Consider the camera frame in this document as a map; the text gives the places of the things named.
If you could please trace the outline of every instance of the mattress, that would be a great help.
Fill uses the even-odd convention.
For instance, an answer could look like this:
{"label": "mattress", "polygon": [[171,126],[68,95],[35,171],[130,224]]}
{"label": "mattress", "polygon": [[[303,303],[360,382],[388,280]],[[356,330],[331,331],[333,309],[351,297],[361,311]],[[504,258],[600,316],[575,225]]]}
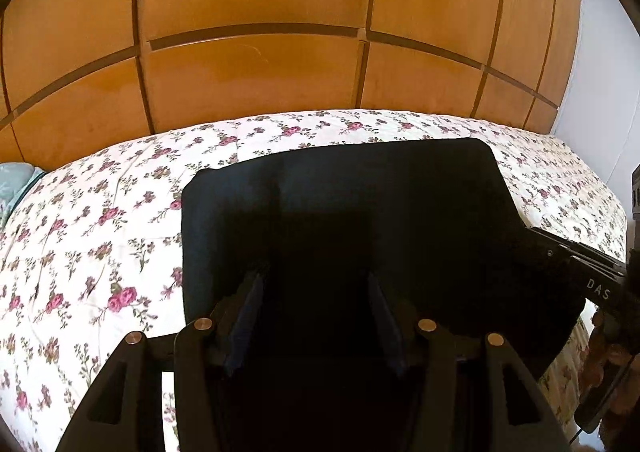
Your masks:
{"label": "mattress", "polygon": [[[386,110],[247,117],[114,145],[44,176],[0,233],[0,415],[25,450],[53,451],[124,335],[184,326],[182,188],[202,168],[286,150],[475,137],[493,150],[521,217],[624,259],[626,217],[571,149],[486,121]],[[540,381],[568,428],[587,332],[578,320]],[[171,374],[166,449],[178,450]]]}

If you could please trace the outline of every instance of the blue pillow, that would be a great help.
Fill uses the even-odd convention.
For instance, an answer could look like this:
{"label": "blue pillow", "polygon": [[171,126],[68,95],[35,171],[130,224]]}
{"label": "blue pillow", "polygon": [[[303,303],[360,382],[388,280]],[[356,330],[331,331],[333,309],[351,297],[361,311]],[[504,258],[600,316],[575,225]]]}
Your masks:
{"label": "blue pillow", "polygon": [[0,229],[4,228],[9,215],[44,170],[28,163],[0,164]]}

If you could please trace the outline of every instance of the white floral fabric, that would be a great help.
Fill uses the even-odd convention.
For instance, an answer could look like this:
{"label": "white floral fabric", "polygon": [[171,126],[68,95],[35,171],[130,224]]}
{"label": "white floral fabric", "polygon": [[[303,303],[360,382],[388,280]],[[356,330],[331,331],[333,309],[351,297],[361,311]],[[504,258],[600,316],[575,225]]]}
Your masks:
{"label": "white floral fabric", "polygon": [[[476,137],[492,148],[528,225],[623,260],[626,219],[619,201],[549,135],[441,115],[322,110],[121,143],[45,176],[0,233],[2,418],[25,450],[55,450],[126,333],[138,329],[153,337],[184,326],[180,195],[198,170],[312,146],[457,137]],[[542,385],[563,423],[575,408],[586,346],[584,328],[574,333],[564,362],[550,368]],[[166,448],[175,451],[173,387],[170,376],[164,380]]]}

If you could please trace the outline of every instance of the metal screw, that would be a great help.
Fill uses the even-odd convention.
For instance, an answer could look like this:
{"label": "metal screw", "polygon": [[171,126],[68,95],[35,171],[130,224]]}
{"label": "metal screw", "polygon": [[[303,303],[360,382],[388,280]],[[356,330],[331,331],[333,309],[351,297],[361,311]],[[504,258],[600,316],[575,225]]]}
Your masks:
{"label": "metal screw", "polygon": [[494,347],[500,347],[504,343],[504,337],[498,333],[490,333],[486,339]]}
{"label": "metal screw", "polygon": [[422,331],[426,331],[427,333],[431,333],[432,331],[436,330],[438,325],[433,320],[431,320],[429,318],[423,318],[418,322],[418,327],[420,327],[420,329]]}
{"label": "metal screw", "polygon": [[210,318],[198,318],[194,323],[193,327],[195,327],[198,331],[206,331],[207,329],[211,329],[213,322]]}
{"label": "metal screw", "polygon": [[124,337],[124,341],[129,345],[135,345],[142,340],[142,333],[140,331],[132,331]]}

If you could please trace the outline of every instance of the wall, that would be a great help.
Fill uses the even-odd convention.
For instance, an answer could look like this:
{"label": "wall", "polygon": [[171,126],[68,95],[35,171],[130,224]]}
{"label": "wall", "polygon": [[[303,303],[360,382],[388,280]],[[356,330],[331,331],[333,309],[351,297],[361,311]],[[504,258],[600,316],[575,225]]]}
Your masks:
{"label": "wall", "polygon": [[574,66],[552,133],[609,185],[629,216],[639,109],[638,32],[618,0],[581,0]]}
{"label": "wall", "polygon": [[546,133],[579,5],[12,0],[0,26],[0,161],[52,169],[154,132],[318,108],[452,114]]}

